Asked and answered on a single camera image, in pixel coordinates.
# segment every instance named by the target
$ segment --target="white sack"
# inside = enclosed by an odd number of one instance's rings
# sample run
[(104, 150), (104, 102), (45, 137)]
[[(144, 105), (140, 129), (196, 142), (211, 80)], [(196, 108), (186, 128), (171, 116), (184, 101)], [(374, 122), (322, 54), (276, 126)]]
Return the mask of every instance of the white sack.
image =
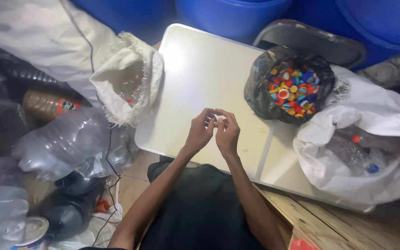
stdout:
[(26, 60), (59, 81), (66, 81), (93, 106), (101, 107), (92, 75), (115, 33), (68, 0), (0, 0), (0, 48)]
[(396, 159), (375, 174), (353, 174), (336, 156), (322, 154), (335, 129), (355, 125), (381, 136), (400, 137), (400, 95), (379, 87), (348, 69), (331, 66), (335, 91), (325, 110), (304, 124), (294, 150), (309, 181), (318, 189), (352, 203), (375, 205), (400, 198), (400, 149)]
[[(109, 49), (108, 60), (91, 76), (105, 105), (107, 118), (116, 125), (136, 128), (143, 115), (151, 111), (163, 73), (163, 56), (153, 47), (130, 33), (120, 34)], [(137, 103), (131, 107), (114, 91), (114, 85), (126, 85), (128, 67), (143, 63), (143, 78)]]

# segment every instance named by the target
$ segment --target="hand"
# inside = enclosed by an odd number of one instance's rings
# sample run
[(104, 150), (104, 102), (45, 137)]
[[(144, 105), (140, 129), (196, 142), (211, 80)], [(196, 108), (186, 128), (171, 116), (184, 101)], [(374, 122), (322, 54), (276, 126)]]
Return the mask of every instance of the hand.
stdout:
[(237, 141), (239, 140), (240, 128), (233, 113), (222, 109), (216, 109), (216, 114), (225, 116), (223, 120), (219, 118), (216, 126), (216, 143), (223, 156), (237, 155)]
[(182, 149), (183, 152), (194, 156), (208, 144), (213, 137), (215, 113), (216, 111), (213, 109), (203, 109), (200, 115), (192, 119), (191, 129)]

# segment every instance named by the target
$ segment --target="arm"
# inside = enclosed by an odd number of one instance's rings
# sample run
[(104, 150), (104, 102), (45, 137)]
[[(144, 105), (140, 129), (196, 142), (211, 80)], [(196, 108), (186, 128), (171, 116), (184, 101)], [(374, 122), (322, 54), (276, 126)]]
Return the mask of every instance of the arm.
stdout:
[(286, 250), (280, 231), (276, 226), (277, 221), (258, 191), (253, 187), (243, 169), (240, 157), (237, 155), (240, 128), (234, 114), (221, 109), (216, 109), (216, 111), (218, 115), (226, 117), (226, 122), (219, 118), (216, 124), (218, 128), (217, 146), (228, 164), (249, 230), (267, 249)]
[(143, 236), (146, 226), (153, 219), (164, 200), (172, 191), (186, 164), (213, 137), (215, 111), (204, 109), (192, 119), (186, 143), (175, 160), (138, 197), (112, 235), (108, 247), (133, 250)]

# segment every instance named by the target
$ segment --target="white table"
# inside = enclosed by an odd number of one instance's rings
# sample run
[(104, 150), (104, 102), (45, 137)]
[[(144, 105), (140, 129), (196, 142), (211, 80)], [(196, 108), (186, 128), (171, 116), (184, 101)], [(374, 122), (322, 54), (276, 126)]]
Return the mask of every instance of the white table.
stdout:
[[(244, 85), (263, 50), (175, 24), (166, 29), (159, 51), (165, 61), (164, 84), (153, 113), (137, 126), (135, 141), (141, 149), (174, 157), (193, 117), (203, 108), (224, 109), (235, 114), (241, 128), (238, 154), (252, 181), (336, 206), (369, 209), (336, 204), (337, 197), (311, 185), (292, 148), (297, 126), (261, 120), (247, 105)], [(215, 137), (192, 161), (229, 173)]]

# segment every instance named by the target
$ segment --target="bottle label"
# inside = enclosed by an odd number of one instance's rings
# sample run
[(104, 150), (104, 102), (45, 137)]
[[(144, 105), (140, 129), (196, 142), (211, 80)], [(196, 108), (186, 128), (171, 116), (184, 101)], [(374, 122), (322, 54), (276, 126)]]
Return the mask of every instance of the bottle label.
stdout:
[(56, 107), (57, 116), (69, 110), (79, 108), (80, 105), (81, 102), (77, 100), (67, 100), (62, 98), (58, 101), (58, 106)]

